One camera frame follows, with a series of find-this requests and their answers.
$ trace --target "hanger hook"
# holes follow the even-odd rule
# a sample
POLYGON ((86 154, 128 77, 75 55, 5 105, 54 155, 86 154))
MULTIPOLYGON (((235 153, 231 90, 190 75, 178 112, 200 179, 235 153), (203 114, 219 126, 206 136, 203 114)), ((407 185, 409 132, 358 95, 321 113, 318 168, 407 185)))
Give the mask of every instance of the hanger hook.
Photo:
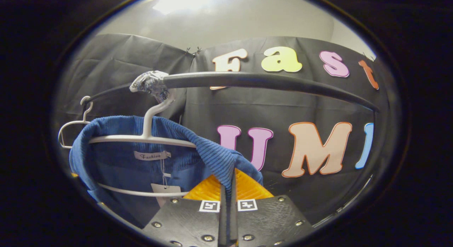
MULTIPOLYGON (((89 99, 89 98, 90 98, 90 96, 84 96, 84 98, 82 98, 82 100, 80 101, 80 105, 84 105, 84 101, 89 99)), ((91 111, 92 108, 93 108, 93 102, 90 102, 89 108, 86 111, 84 111, 84 119, 83 119, 83 121, 86 121, 86 115, 91 111)))

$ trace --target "screw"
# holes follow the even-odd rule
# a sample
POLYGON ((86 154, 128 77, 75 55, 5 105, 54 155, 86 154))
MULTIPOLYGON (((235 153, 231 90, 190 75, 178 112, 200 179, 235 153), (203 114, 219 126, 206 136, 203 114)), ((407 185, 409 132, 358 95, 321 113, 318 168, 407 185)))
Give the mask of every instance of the screw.
POLYGON ((203 236, 203 240, 205 240, 206 242, 212 242, 214 240, 214 237, 210 236, 210 235, 206 235, 206 236, 203 236))
POLYGON ((252 235, 245 235, 242 237, 244 239, 244 241, 251 241, 254 239, 254 236, 252 235))
POLYGON ((174 245, 183 246, 180 242, 176 242, 176 241, 170 241, 170 242, 174 245))

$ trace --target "yellow pad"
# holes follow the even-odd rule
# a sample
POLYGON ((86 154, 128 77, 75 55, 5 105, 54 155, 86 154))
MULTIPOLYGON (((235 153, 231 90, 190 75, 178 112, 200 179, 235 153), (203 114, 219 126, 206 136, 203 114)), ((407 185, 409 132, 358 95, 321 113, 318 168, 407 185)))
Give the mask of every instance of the yellow pad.
MULTIPOLYGON (((253 178, 235 168, 237 200, 266 199, 273 197, 263 186, 253 178)), ((220 201, 220 182, 214 175, 209 176, 195 186, 183 198, 194 200, 220 201)))
POLYGON ((214 175, 211 175, 191 189, 183 198, 220 201, 220 182, 214 175))
POLYGON ((243 171, 235 168, 236 171, 236 193, 237 200, 245 199, 266 199, 273 195, 257 181, 243 171))

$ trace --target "colorful letter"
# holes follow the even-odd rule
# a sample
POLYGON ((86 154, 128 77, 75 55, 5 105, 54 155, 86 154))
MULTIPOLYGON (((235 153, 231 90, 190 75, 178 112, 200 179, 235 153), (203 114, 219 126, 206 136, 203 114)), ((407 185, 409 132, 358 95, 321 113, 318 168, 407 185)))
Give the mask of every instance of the colorful letter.
POLYGON ((365 163, 367 163, 367 158, 369 156, 369 151, 371 150, 371 144, 373 142, 373 131, 374 131, 374 123, 368 123, 364 127, 365 129, 365 145, 363 147, 363 152, 360 157, 359 162, 356 163, 356 169, 363 168, 365 163))
POLYGON ((264 55, 266 58, 261 62, 261 67, 266 71, 297 72, 302 68, 302 64, 297 61, 296 51, 289 47, 272 47, 264 55))
POLYGON ((371 83, 371 86, 373 86, 373 88, 378 90, 379 89, 379 85, 374 80, 373 70, 363 60, 359 61, 359 65, 362 66, 362 68, 364 69, 365 73, 367 74, 367 78, 368 78, 369 82, 371 83))
POLYGON ((274 136, 274 133, 269 129, 251 128, 248 132, 253 139, 252 165, 260 171, 263 168, 266 157, 267 140, 274 136))
POLYGON ((217 132, 220 134, 220 145, 236 150, 236 137, 241 135, 241 129, 236 126, 222 125, 217 127, 217 132))
POLYGON ((294 136, 293 157, 289 168, 282 172, 282 176, 288 178, 303 176, 305 172, 302 169, 304 160, 307 161, 309 173, 314 174, 319 170, 326 158, 326 164, 319 172, 321 174, 339 172, 343 167, 342 160, 351 131, 351 123, 337 123, 333 127, 326 143, 322 145, 319 132, 313 123, 300 122, 292 124, 289 126, 289 132, 294 136))
MULTIPOLYGON (((224 55, 220 55, 215 57, 212 62, 215 64, 214 71, 221 72, 221 71, 233 71, 239 72, 241 69, 241 62, 238 58, 246 58, 247 51, 245 49, 235 50, 234 52, 229 52, 224 55)), ((210 87, 211 90, 218 90, 225 87, 210 87)))
POLYGON ((342 63, 343 59, 335 52, 322 51, 319 54, 320 59, 325 63, 324 69, 331 76, 348 77, 349 70, 345 64, 342 63))

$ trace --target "letter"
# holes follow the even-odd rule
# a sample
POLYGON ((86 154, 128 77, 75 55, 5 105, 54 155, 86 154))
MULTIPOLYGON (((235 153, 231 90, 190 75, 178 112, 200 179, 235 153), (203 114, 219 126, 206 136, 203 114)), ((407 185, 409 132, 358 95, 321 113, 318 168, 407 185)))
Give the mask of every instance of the letter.
POLYGON ((342 63, 343 59, 335 52, 322 51, 319 58, 325 63, 324 70, 331 76, 348 77, 349 69, 342 63))
POLYGON ((261 61, 261 67, 268 72, 297 72, 302 69, 302 64, 297 61, 296 51, 288 47, 272 47, 264 52, 266 56, 261 61))
POLYGON ((351 131, 351 123, 339 122, 333 127, 326 143, 322 145, 319 132, 313 123, 299 122, 292 124, 289 126, 289 132, 294 136, 293 157, 288 169, 282 172, 282 176, 287 178, 303 176, 305 172, 302 169, 304 160, 307 161, 309 173, 314 174, 326 158, 326 164, 319 173, 339 172, 343 167, 342 160, 351 131))
POLYGON ((220 134, 220 145, 236 150, 236 137, 241 135, 241 129, 236 126, 222 125, 217 127, 217 132, 220 134))
POLYGON ((373 86, 373 88, 378 90, 379 89, 379 85, 374 80, 373 70, 363 60, 359 61, 359 65, 364 69, 365 73, 367 74, 367 78, 368 78, 369 82, 371 83, 371 86, 373 86))
POLYGON ((265 128, 251 128, 248 132, 253 139, 252 165, 260 171, 263 168, 266 157, 267 140, 274 136, 274 133, 265 128))
POLYGON ((360 157, 359 162, 356 163, 356 169, 361 169, 365 167, 367 163, 367 158, 369 156, 369 151, 371 150, 371 144, 373 142, 373 132, 374 132, 374 123, 368 123, 364 127, 365 130, 365 145, 363 147, 363 152, 360 157))
MULTIPOLYGON (((214 71, 216 72, 222 72, 222 71, 233 71, 233 72, 239 72, 241 69, 241 62, 239 61, 238 58, 246 58, 247 57, 247 51, 245 49, 239 49, 235 50, 234 52, 229 52, 224 55, 220 55, 218 57, 215 57, 212 62, 215 64, 214 71)), ((210 87, 211 90, 218 90, 222 89, 225 87, 217 87, 213 86, 210 87)))

